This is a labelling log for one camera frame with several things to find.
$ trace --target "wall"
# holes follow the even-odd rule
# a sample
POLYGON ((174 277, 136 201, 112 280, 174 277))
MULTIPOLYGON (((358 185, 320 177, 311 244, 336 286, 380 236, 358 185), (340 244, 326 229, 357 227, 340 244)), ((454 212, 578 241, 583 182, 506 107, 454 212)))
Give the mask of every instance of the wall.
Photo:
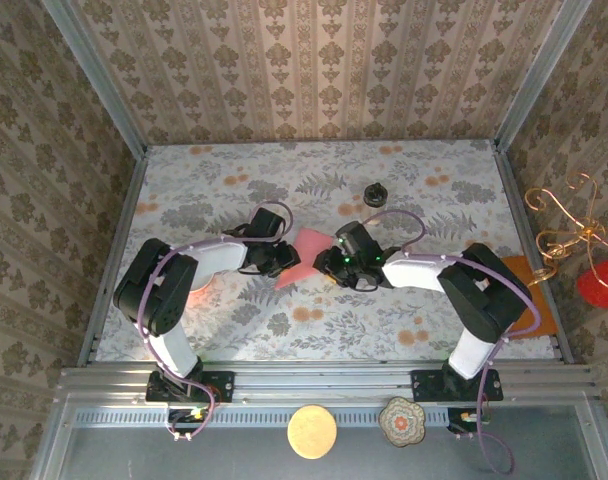
POLYGON ((0 0, 0 479, 30 471, 132 168, 40 2, 0 0))
MULTIPOLYGON (((589 189, 574 197, 565 188, 566 176, 578 170, 593 175, 600 185, 595 213, 608 226, 608 0, 593 1, 509 156, 523 192, 547 186, 578 215, 586 211, 589 189)), ((535 232, 569 228, 555 213, 531 220, 535 232)), ((595 257, 606 259, 608 253, 597 249, 595 257)), ((575 279, 587 269, 586 256, 577 256, 551 285, 574 354, 595 365, 608 412, 608 310, 590 307, 577 294, 575 279)))
POLYGON ((73 0, 148 144, 491 138, 561 0, 73 0))

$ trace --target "pink cloth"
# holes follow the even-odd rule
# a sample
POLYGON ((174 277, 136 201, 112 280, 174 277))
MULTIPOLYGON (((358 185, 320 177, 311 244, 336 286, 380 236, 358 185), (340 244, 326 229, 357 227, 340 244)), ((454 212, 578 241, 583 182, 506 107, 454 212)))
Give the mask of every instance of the pink cloth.
POLYGON ((275 289, 277 290, 278 288, 320 273, 313 268, 313 262, 315 262, 320 252, 330 248, 332 244, 333 237, 329 235, 311 228, 300 229, 293 245, 300 256, 300 263, 280 274, 275 289))

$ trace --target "glass panel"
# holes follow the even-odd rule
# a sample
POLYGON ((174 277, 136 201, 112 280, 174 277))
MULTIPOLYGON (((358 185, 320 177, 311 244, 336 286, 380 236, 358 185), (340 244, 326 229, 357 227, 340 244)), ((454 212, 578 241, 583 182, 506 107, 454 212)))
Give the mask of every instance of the glass panel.
MULTIPOLYGON (((503 408, 492 412, 489 432, 513 449, 514 478, 595 478, 573 408, 503 408)), ((501 468, 506 454, 489 442, 501 468)), ((477 441, 456 440, 429 428, 423 442, 389 444, 379 428, 343 428, 331 452, 307 461, 290 448, 284 429, 213 428, 192 442, 174 442, 162 428, 74 429, 62 479, 373 480, 497 478, 477 441)))

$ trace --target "small black cylinder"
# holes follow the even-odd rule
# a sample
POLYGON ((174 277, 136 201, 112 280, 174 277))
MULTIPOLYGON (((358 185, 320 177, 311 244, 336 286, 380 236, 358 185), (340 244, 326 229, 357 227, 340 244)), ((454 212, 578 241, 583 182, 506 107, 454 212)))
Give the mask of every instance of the small black cylinder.
POLYGON ((364 203, 372 208, 386 205, 388 190, 381 183, 374 183, 364 189, 364 203))

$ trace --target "red ball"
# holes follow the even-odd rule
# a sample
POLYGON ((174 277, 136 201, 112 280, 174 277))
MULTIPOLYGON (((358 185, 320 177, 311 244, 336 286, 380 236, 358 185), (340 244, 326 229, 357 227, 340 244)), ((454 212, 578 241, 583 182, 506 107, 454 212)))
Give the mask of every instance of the red ball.
MULTIPOLYGON (((602 281, 608 284, 608 260, 596 265, 595 270, 602 281)), ((608 309, 608 287, 597 280, 593 270, 588 270, 580 275, 577 279, 577 289, 584 300, 594 307, 608 309)))

